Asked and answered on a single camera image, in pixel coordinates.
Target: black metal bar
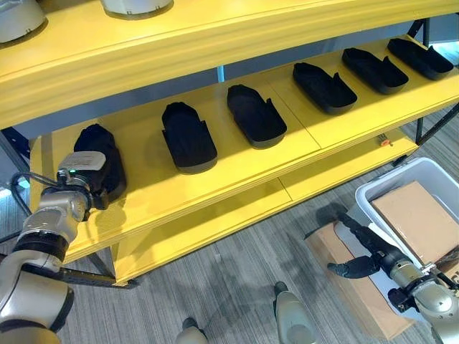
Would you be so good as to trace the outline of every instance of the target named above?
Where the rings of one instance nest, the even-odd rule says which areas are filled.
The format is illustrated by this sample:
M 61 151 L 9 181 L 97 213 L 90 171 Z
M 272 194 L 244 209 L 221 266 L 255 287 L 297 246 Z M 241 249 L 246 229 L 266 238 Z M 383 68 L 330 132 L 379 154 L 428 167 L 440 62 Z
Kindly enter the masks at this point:
M 97 253 L 91 253 L 87 256 L 91 263 L 94 264 L 95 268 L 105 276 L 114 277 L 113 273 L 107 268 L 107 265 L 103 262 L 103 260 L 98 256 Z
M 410 29 L 408 30 L 408 36 L 415 38 L 416 34 L 419 32 L 423 24 L 424 19 L 416 19 L 411 25 Z
M 3 148 L 9 160 L 16 166 L 20 172 L 28 172 L 29 164 L 24 160 L 22 155 L 11 144 L 11 141 L 0 131 L 0 147 Z
M 5 135 L 11 145 L 16 148 L 16 151 L 30 159 L 29 140 L 27 140 L 19 131 L 13 127 L 2 129 L 1 132 L 3 135 Z
M 419 141 L 422 137 L 422 126 L 424 125 L 424 118 L 421 117 L 421 118 L 418 118 L 417 119 L 417 127 L 416 127 L 416 144 L 418 145 L 419 144 Z
M 445 126 L 450 120 L 452 120 L 457 114 L 459 113 L 459 103 L 454 105 L 451 110 L 448 111 L 446 115 L 442 117 L 441 120 L 436 122 L 436 124 L 429 129 L 426 134 L 424 134 L 420 139 L 419 142 L 416 142 L 418 145 L 423 145 L 427 140 L 429 140 L 432 136 L 436 134 L 443 126 Z
M 92 287 L 133 289 L 138 286 L 138 283 L 133 279 L 127 281 L 126 286 L 120 287 L 114 285 L 116 283 L 116 278 L 114 277 L 66 268 L 61 269 L 59 279 L 73 285 L 90 285 Z
M 422 43 L 424 47 L 429 47 L 430 41 L 430 18 L 424 19 L 424 25 L 422 26 Z
M 0 263 L 5 257 L 6 257 L 5 254 L 0 253 Z M 61 268 L 57 274 L 51 273 L 51 272 L 47 274 L 43 269 L 34 267 L 32 265 L 24 265 L 23 269 L 31 273 L 40 274 L 42 276 L 46 276 L 48 278 L 63 281 L 63 282 L 70 283 L 73 285 L 90 285 L 93 287 L 116 288 L 116 289 L 132 289 L 138 286 L 138 283 L 133 279 L 127 281 L 126 286 L 120 287 L 120 286 L 114 285 L 116 283 L 116 278 L 112 276 L 105 276 L 103 274 L 93 274 L 92 272 L 67 269 L 64 267 Z

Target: shelf leg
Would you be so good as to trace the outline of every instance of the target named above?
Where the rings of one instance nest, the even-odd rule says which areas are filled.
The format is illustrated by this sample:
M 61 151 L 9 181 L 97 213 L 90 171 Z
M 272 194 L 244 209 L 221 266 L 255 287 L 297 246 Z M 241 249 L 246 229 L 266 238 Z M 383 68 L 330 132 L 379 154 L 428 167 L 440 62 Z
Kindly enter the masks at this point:
M 408 36 L 410 36 L 411 38 L 415 38 L 416 34 L 419 32 L 423 24 L 424 19 L 416 19 L 411 25 L 410 29 L 408 30 Z
M 97 253 L 91 253 L 87 256 L 91 263 L 95 266 L 95 268 L 104 275 L 114 277 L 113 273 L 107 268 L 107 265 L 103 262 L 103 260 L 98 256 Z
M 426 134 L 422 135 L 422 118 L 417 120 L 417 128 L 416 128 L 416 144 L 421 147 L 424 143 L 426 143 L 432 136 L 434 136 L 437 131 L 443 128 L 450 120 L 452 120 L 457 114 L 459 114 L 459 103 L 454 105 L 451 110 L 448 111 L 446 115 L 444 115 L 436 124 L 429 129 Z M 408 156 L 401 156 L 397 160 L 395 160 L 392 165 L 394 167 L 401 164 L 405 161 Z
M 417 140 L 416 144 L 421 146 L 424 143 L 426 143 L 427 140 L 429 140 L 432 136 L 434 136 L 437 131 L 439 131 L 441 128 L 443 128 L 450 120 L 452 120 L 457 114 L 459 113 L 459 103 L 454 105 L 451 110 L 448 111 L 446 115 L 444 115 L 441 120 L 436 122 L 431 129 L 429 129 L 426 134 L 420 137 L 419 140 Z
M 16 166 L 19 172 L 29 172 L 29 164 L 22 158 L 8 138 L 0 131 L 0 147 L 3 148 L 9 160 Z
M 6 257 L 5 254 L 0 254 L 0 263 Z M 27 271 L 40 274 L 40 269 L 35 271 L 35 267 L 28 266 Z M 57 274 L 49 275 L 49 278 L 60 280 L 72 285 L 90 285 L 93 287 L 116 288 L 116 289 L 133 289 L 138 286 L 138 283 L 131 279 L 123 285 L 114 285 L 116 278 L 105 276 L 104 274 L 93 274 L 92 272 L 61 268 Z
M 424 47 L 429 47 L 430 41 L 430 18 L 424 19 L 424 25 L 422 26 L 422 44 Z

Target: shelf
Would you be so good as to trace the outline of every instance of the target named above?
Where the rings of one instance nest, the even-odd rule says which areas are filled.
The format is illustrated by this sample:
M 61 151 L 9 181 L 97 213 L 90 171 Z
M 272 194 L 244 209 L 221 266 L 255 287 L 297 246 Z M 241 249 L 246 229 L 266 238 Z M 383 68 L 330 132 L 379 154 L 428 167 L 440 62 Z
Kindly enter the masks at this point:
M 381 147 L 377 138 L 279 177 L 293 202 L 304 201 L 329 188 L 410 154 L 417 146 L 400 130 L 386 133 L 392 145 Z
M 456 0 L 176 0 L 126 21 L 97 0 L 40 2 L 48 24 L 0 49 L 0 128 L 218 65 L 459 11 Z
M 282 184 L 271 181 L 152 231 L 123 239 L 112 246 L 117 283 L 121 285 L 417 148 L 399 130 L 387 133 L 387 137 L 392 146 L 380 147 L 372 138 L 280 177 Z
M 290 203 L 278 179 L 186 215 L 111 247 L 117 283 L 215 242 Z
M 381 95 L 364 84 L 344 66 L 341 61 L 342 51 L 305 60 L 321 67 L 330 75 L 338 72 L 341 79 L 357 94 L 356 104 L 343 115 L 327 115 L 307 98 L 293 81 L 294 63 L 264 72 L 263 76 L 321 148 L 348 145 L 350 142 L 354 144 L 355 140 L 364 140 L 374 136 L 376 132 L 397 128 L 459 101 L 457 68 L 443 80 L 429 80 L 392 55 L 387 49 L 388 41 L 382 39 L 371 42 L 359 49 L 367 50 L 380 59 L 389 56 L 409 77 L 410 80 L 404 88 L 393 95 Z
M 255 88 L 273 104 L 287 125 L 284 139 L 272 148 L 256 150 L 235 125 L 226 105 L 227 88 L 235 83 Z M 161 130 L 166 105 L 184 101 L 199 113 L 218 152 L 212 169 L 195 175 L 180 174 Z M 55 131 L 32 144 L 34 172 L 54 178 L 62 159 L 73 151 L 80 131 L 100 123 L 114 136 L 126 170 L 126 196 L 106 211 L 94 211 L 88 222 L 78 226 L 66 262 L 115 244 L 128 235 L 149 231 L 180 216 L 238 194 L 270 179 L 293 171 L 318 145 L 259 75 L 216 84 L 120 111 L 97 120 Z M 32 184 L 32 207 L 40 187 Z
M 386 43 L 387 40 L 382 40 L 362 48 L 380 56 L 382 50 L 378 52 L 377 48 L 383 49 Z M 339 64 L 336 60 L 339 56 L 337 52 L 307 61 L 326 65 L 325 69 L 332 72 L 330 64 L 333 61 Z M 128 179 L 128 189 L 122 199 L 106 211 L 94 211 L 88 222 L 79 225 L 66 262 L 332 154 L 335 156 L 357 143 L 458 101 L 457 70 L 443 80 L 427 81 L 393 60 L 410 76 L 405 90 L 381 96 L 343 70 L 343 78 L 359 100 L 353 109 L 339 116 L 322 113 L 299 93 L 289 65 L 133 107 L 39 137 L 32 144 L 32 170 L 54 178 L 57 166 L 72 151 L 80 131 L 89 124 L 100 123 L 115 136 Z M 235 125 L 227 109 L 226 96 L 227 88 L 238 83 L 255 88 L 264 99 L 272 98 L 288 127 L 284 139 L 276 146 L 253 149 Z M 209 171 L 186 176 L 173 164 L 161 132 L 161 115 L 166 105 L 174 101 L 191 105 L 200 118 L 206 120 L 219 154 L 217 165 Z M 37 204 L 40 191 L 33 183 L 32 208 Z

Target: black slipper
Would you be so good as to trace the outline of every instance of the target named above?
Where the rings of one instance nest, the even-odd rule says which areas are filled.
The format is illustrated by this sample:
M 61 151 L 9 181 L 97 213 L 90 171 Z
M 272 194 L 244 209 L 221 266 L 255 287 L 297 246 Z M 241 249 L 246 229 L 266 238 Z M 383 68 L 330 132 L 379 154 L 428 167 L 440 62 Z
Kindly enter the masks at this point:
M 164 138 L 177 168 L 199 173 L 217 163 L 217 149 L 205 121 L 184 102 L 167 105 L 163 114 Z
M 454 68 L 453 64 L 438 54 L 433 47 L 425 49 L 406 39 L 394 38 L 389 41 L 387 48 L 412 69 L 431 80 L 444 78 Z
M 338 73 L 331 77 L 320 67 L 303 62 L 295 64 L 293 78 L 326 113 L 344 113 L 357 101 L 356 94 Z
M 255 148 L 269 148 L 279 143 L 287 125 L 271 99 L 266 102 L 260 94 L 244 85 L 228 89 L 227 104 L 236 124 Z
M 388 57 L 382 61 L 371 52 L 356 48 L 345 49 L 344 64 L 377 92 L 384 95 L 395 93 L 408 82 L 408 76 Z

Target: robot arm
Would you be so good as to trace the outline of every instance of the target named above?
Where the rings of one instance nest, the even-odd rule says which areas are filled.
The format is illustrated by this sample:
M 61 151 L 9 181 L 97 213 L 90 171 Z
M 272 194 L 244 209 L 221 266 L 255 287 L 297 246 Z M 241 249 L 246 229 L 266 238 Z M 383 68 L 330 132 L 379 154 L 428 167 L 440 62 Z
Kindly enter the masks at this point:
M 77 225 L 91 208 L 106 209 L 126 188 L 113 136 L 99 125 L 82 131 L 74 153 L 43 190 L 13 252 L 0 264 L 0 342 L 58 343 L 55 335 L 73 304 L 73 291 L 53 278 Z
M 330 263 L 328 268 L 346 278 L 361 278 L 383 269 L 400 286 L 389 291 L 389 300 L 400 312 L 416 308 L 431 324 L 432 335 L 438 343 L 459 343 L 459 298 L 453 293 L 458 286 L 433 264 L 429 274 L 423 273 L 400 249 L 348 215 L 340 214 L 339 219 L 372 256 L 358 257 L 344 264 Z M 449 289 L 440 280 L 445 281 Z

